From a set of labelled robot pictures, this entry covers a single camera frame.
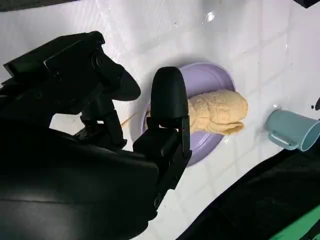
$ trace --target black fabric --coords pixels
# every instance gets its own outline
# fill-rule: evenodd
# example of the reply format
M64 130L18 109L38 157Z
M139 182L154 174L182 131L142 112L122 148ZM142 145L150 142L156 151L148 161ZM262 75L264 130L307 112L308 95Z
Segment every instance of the black fabric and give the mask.
M213 201L178 240L267 240L320 204L320 141L282 151Z
M38 8L73 1L77 0L1 0L0 12Z

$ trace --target robotic hand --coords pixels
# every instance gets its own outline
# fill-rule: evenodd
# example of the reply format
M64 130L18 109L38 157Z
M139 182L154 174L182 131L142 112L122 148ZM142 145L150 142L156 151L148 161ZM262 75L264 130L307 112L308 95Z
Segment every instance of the robotic hand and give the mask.
M61 36L4 65L0 239L127 240L176 188L192 154L182 74L157 71L148 130L124 151L112 100L140 88L104 43L97 31ZM76 135L49 129L54 114L80 112Z

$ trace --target white tiled surface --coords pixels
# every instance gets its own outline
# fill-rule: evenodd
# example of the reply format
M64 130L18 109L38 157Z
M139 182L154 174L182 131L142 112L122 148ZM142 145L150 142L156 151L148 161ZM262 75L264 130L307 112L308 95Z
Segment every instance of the white tiled surface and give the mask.
M176 239L201 211L243 174L278 153L263 129L275 108L313 118L320 91L320 3L304 9L292 0L81 0L0 13L0 64L57 36L98 30L104 51L139 83L135 102L115 102L121 121L139 111L155 71L210 61L224 66L247 98L246 128L188 168L169 191L158 217L135 240ZM9 75L0 67L0 79ZM127 149L137 136L133 118ZM81 128L78 116L56 116L52 126Z

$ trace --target cup handle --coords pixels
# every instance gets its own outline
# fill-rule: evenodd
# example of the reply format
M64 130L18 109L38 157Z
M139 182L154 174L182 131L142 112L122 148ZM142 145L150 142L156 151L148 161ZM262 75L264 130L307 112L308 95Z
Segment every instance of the cup handle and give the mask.
M287 150L295 150L298 147L297 143L289 143L288 141L283 140L281 137L276 135L274 132L269 132L268 139L279 145L280 147L287 149Z

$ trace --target lavender plate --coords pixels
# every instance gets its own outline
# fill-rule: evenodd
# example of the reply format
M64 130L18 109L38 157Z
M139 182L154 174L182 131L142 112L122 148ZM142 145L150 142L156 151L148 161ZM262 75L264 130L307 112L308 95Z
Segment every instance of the lavender plate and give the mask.
M185 82L188 98L195 95L214 92L217 90L235 91L235 85L231 76L221 66L213 63L193 63L180 68ZM141 134L146 130L145 116L149 103L143 109L141 119ZM196 164L220 143L224 136L218 133L207 133L205 131L195 132L190 136L190 148L192 157L188 166Z

